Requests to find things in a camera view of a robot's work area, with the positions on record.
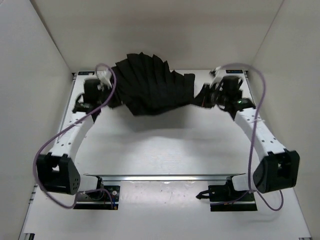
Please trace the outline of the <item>black pleated skirt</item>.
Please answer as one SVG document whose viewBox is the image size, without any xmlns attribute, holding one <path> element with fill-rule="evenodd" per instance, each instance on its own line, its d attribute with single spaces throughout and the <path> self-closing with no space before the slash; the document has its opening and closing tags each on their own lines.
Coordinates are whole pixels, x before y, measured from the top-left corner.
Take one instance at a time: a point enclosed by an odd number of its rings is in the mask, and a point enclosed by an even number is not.
<svg viewBox="0 0 320 240">
<path fill-rule="evenodd" d="M 112 67 L 116 88 L 108 102 L 112 109 L 125 105 L 134 116 L 155 116 L 186 105 L 204 106 L 202 89 L 195 95 L 195 74 L 170 70 L 157 55 L 130 53 Z"/>
</svg>

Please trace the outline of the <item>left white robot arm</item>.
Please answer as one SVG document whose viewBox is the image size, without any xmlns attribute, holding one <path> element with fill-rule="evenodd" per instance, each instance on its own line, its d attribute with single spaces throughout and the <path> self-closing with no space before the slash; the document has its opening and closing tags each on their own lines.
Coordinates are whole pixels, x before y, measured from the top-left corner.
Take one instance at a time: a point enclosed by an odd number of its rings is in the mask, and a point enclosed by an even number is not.
<svg viewBox="0 0 320 240">
<path fill-rule="evenodd" d="M 101 105 L 112 93 L 112 87 L 109 80 L 88 78 L 84 81 L 84 93 L 75 99 L 67 131 L 47 154 L 37 157 L 37 176 L 46 191 L 67 195 L 87 191 L 93 199 L 104 195 L 102 180 L 97 176 L 79 173 L 75 158 L 87 132 L 101 112 Z"/>
</svg>

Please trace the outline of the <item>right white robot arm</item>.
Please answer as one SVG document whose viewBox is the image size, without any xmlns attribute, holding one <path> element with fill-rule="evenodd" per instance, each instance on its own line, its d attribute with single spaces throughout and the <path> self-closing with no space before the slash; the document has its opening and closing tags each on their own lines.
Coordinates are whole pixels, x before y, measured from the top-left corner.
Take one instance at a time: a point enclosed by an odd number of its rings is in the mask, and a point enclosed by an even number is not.
<svg viewBox="0 0 320 240">
<path fill-rule="evenodd" d="M 258 107 L 250 98 L 243 97 L 243 79 L 226 75 L 220 81 L 205 83 L 196 96 L 200 107 L 219 107 L 227 112 L 243 130 L 251 142 L 250 152 L 256 152 L 259 164 L 255 170 L 231 177 L 224 187 L 224 195 L 236 200 L 243 191 L 258 191 L 262 194 L 296 186 L 300 156 L 288 150 L 268 129 L 259 115 Z"/>
</svg>

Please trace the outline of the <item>right blue corner label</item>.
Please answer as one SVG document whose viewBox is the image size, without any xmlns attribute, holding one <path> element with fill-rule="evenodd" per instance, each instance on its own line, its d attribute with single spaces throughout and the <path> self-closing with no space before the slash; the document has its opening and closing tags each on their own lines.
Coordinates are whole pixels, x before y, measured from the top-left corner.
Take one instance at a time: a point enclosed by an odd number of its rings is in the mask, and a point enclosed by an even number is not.
<svg viewBox="0 0 320 240">
<path fill-rule="evenodd" d="M 241 69 L 226 69 L 227 74 L 243 74 L 244 72 Z"/>
</svg>

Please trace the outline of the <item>blue corner label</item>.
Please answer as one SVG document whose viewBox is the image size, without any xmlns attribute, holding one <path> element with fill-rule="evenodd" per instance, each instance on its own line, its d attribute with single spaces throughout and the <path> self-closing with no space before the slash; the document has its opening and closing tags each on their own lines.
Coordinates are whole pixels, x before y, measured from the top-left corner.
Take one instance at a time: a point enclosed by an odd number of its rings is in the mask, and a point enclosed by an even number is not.
<svg viewBox="0 0 320 240">
<path fill-rule="evenodd" d="M 244 72 L 241 69 L 226 69 L 227 74 L 243 74 Z"/>
<path fill-rule="evenodd" d="M 94 76 L 95 72 L 94 71 L 79 71 L 77 73 L 78 76 Z"/>
</svg>

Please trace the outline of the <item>left blue corner label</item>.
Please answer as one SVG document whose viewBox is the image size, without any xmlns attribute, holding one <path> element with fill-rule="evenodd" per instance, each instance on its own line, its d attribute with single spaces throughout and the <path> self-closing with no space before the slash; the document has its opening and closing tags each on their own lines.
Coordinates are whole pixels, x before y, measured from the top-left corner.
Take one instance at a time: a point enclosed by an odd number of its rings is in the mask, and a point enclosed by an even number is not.
<svg viewBox="0 0 320 240">
<path fill-rule="evenodd" d="M 94 76 L 95 72 L 94 71 L 79 71 L 77 73 L 78 76 Z"/>
</svg>

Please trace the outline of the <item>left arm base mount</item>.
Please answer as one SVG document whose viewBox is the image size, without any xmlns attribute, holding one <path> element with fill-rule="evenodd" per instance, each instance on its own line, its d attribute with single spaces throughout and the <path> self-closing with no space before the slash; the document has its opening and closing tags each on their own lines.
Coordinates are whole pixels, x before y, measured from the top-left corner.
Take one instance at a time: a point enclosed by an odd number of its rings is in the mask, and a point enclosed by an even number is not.
<svg viewBox="0 0 320 240">
<path fill-rule="evenodd" d="M 104 188 L 109 192 L 110 196 L 105 191 L 97 191 L 81 195 L 74 210 L 111 210 L 119 209 L 119 200 L 121 193 L 120 182 L 105 181 L 102 177 L 98 177 L 97 188 Z"/>
</svg>

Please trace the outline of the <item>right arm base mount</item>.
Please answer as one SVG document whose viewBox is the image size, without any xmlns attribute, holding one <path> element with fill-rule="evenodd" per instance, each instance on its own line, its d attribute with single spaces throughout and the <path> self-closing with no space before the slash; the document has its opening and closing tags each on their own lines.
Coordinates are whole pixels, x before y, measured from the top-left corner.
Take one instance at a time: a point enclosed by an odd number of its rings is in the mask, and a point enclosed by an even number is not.
<svg viewBox="0 0 320 240">
<path fill-rule="evenodd" d="M 232 178 L 224 184 L 210 184 L 207 190 L 196 195 L 198 200 L 208 199 L 211 212 L 256 212 L 258 210 L 253 193 L 235 190 Z"/>
</svg>

